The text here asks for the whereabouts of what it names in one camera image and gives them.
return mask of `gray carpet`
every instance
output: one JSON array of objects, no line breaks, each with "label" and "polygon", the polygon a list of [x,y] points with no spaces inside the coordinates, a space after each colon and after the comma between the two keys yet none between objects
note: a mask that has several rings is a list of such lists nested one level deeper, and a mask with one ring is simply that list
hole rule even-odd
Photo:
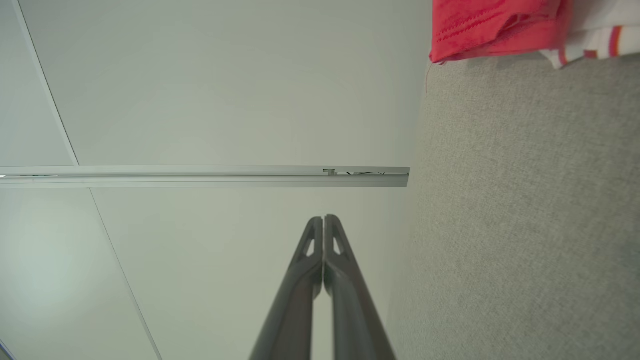
[{"label": "gray carpet", "polygon": [[434,65],[398,358],[640,359],[640,56]]}]

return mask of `ceiling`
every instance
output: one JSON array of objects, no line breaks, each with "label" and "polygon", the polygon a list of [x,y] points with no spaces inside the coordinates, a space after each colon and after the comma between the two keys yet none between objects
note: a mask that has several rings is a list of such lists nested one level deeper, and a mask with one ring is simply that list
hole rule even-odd
[{"label": "ceiling", "polygon": [[[0,174],[407,167],[427,6],[0,0]],[[0,341],[15,360],[246,359],[307,220],[327,213],[386,319],[406,188],[21,179],[0,181]],[[328,295],[314,307],[313,358],[329,359]]]},{"label": "ceiling", "polygon": [[421,0],[20,0],[80,165],[408,166]]}]

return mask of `striped towel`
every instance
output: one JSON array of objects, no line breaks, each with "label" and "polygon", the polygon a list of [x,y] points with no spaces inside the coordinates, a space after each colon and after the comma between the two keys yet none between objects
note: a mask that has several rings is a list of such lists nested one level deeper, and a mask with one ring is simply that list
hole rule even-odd
[{"label": "striped towel", "polygon": [[574,1],[564,47],[542,50],[560,69],[580,58],[607,59],[640,53],[640,0]]}]

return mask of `striped fabric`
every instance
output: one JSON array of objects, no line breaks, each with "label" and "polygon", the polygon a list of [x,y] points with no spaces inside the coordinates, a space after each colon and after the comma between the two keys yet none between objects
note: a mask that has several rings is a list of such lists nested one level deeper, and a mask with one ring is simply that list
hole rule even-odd
[{"label": "striped fabric", "polygon": [[614,26],[573,33],[564,48],[542,50],[541,53],[555,69],[580,58],[608,59],[640,53],[640,26]]}]

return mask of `white wall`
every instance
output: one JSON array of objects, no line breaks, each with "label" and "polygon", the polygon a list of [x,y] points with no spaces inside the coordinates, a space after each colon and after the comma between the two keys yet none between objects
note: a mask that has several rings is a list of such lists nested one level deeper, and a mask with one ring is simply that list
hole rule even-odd
[{"label": "white wall", "polygon": [[[342,220],[387,317],[406,188],[93,192],[164,360],[247,359],[307,221],[327,213]],[[314,307],[313,358],[331,359],[326,292]]]},{"label": "white wall", "polygon": [[409,165],[423,0],[21,0],[81,165]]},{"label": "white wall", "polygon": [[16,360],[155,360],[87,189],[0,190],[0,339]]},{"label": "white wall", "polygon": [[12,0],[0,0],[0,167],[73,165],[20,20]]}]

